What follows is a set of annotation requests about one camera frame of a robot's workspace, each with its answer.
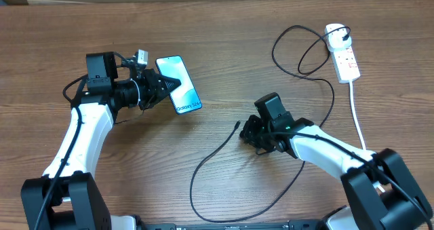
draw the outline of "robotic arm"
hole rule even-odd
[[[294,121],[283,107],[276,93],[255,102],[260,117],[250,116],[240,137],[262,155],[273,151],[287,153],[295,159],[309,161],[341,180],[350,208],[342,208],[327,215],[323,221],[288,221],[276,227],[276,223],[242,225],[176,226],[173,224],[145,225],[137,216],[111,216],[96,186],[93,175],[100,156],[102,143],[112,129],[117,112],[123,107],[139,106],[143,111],[152,108],[179,85],[172,79],[147,70],[147,53],[139,50],[129,59],[122,58],[122,65],[130,69],[130,79],[117,78],[114,52],[86,56],[88,76],[79,87],[87,84],[87,91],[77,91],[71,100],[71,124],[58,154],[41,178],[28,179],[21,191],[22,203],[28,225],[34,229],[37,216],[47,197],[47,189],[54,184],[49,204],[43,209],[39,229],[115,229],[115,230],[188,230],[188,229],[283,229],[283,230],[357,230],[357,229],[415,229],[424,223],[425,217],[393,187],[378,195],[375,184],[388,182],[371,167],[356,157],[368,161],[392,178],[411,199],[417,201],[427,217],[433,213],[429,202],[410,174],[402,158],[386,149],[381,153],[364,151],[327,135],[311,121],[301,118]],[[78,126],[81,111],[81,129],[67,164],[58,181],[53,177],[68,151]],[[54,212],[52,207],[70,200],[73,210]]]

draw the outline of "white wire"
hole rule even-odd
[[[353,114],[355,129],[357,130],[357,133],[359,134],[361,148],[363,150],[366,150],[365,140],[363,139],[363,134],[361,133],[359,121],[357,120],[357,115],[355,113],[355,105],[354,105],[354,90],[353,90],[353,82],[349,82],[350,86],[350,106],[351,106],[351,112]]]

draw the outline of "smartphone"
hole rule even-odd
[[[159,58],[155,61],[155,64],[162,75],[181,80],[181,86],[170,93],[170,99],[177,114],[181,115],[202,108],[199,95],[197,95],[181,56]]]

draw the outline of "power strip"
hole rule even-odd
[[[325,27],[324,32],[329,33],[343,26],[338,23],[329,24]],[[348,83],[360,77],[359,67],[351,47],[352,39],[351,37],[345,41],[342,39],[346,34],[347,30],[342,28],[327,36],[327,48],[332,53],[334,68],[340,83]]]

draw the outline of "wooden surface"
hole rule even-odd
[[[189,203],[193,170],[236,121],[256,113],[255,100],[278,92],[295,118],[316,123],[328,110],[327,85],[290,77],[271,60],[274,40],[293,24],[319,32],[331,22],[352,28],[362,73],[355,98],[367,146],[398,151],[434,203],[433,10],[434,0],[0,7],[0,229],[27,228],[22,183],[40,176],[57,153],[70,121],[62,89],[86,73],[85,55],[130,55],[138,48],[149,51],[151,67],[158,57],[181,55],[203,108],[179,116],[167,99],[139,120],[115,126],[104,142],[96,182],[111,214],[139,214],[147,223],[203,223]],[[289,33],[277,47],[278,61],[295,71],[314,40],[304,31]],[[318,45],[303,70],[325,56]],[[337,82],[332,61],[314,76],[329,79],[336,90],[324,130],[359,147],[348,86]],[[139,113],[124,110],[119,118]],[[255,213],[300,165],[280,153],[257,157],[234,136],[199,171],[197,209],[213,219]],[[307,164],[280,202],[250,222],[321,218],[346,203],[340,183]]]

